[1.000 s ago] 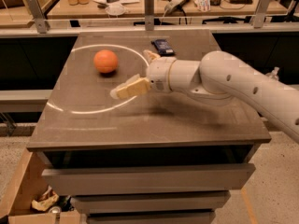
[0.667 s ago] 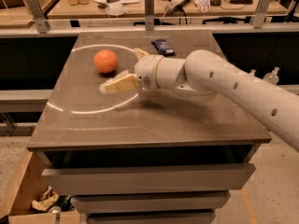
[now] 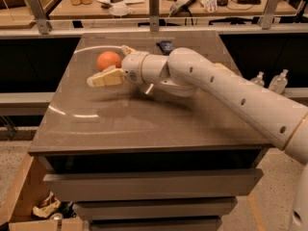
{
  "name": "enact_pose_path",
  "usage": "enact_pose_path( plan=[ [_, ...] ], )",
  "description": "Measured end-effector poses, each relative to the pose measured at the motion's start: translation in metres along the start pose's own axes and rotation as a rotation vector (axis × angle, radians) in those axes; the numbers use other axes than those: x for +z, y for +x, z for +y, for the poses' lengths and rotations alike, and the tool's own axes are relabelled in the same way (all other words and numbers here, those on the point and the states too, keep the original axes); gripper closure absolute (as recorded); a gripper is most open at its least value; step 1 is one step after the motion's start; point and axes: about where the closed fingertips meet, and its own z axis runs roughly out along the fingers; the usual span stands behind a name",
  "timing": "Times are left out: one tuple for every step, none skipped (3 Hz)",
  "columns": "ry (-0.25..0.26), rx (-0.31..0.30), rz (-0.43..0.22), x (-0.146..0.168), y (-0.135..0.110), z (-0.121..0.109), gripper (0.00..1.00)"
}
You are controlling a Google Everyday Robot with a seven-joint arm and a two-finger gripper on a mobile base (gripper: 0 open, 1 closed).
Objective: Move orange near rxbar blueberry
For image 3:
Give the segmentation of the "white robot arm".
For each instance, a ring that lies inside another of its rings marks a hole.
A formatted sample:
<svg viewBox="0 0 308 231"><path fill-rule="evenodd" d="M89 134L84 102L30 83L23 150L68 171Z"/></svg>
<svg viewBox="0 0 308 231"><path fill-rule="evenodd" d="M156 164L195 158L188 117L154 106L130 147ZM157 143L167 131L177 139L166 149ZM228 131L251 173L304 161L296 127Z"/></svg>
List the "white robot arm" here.
<svg viewBox="0 0 308 231"><path fill-rule="evenodd" d="M189 48L154 55L126 45L121 55L103 54L104 67L90 76L91 87L154 86L177 96L202 89L261 133L275 147L304 165L299 178L289 231L308 231L308 107L262 88L214 64Z"/></svg>

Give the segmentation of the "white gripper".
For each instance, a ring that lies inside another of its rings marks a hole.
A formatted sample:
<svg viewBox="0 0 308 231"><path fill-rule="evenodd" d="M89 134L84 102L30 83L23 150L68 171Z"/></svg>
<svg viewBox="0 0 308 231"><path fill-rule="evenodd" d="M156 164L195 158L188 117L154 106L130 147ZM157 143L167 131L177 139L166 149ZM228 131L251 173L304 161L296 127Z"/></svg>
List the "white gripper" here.
<svg viewBox="0 0 308 231"><path fill-rule="evenodd" d="M126 56L121 62L122 69L111 65L103 71L93 74L87 79L87 84L90 87L99 88L121 85L124 83L125 77L133 84L144 84L141 76L141 67L148 52L135 51L135 49L127 45L122 45L121 51Z"/></svg>

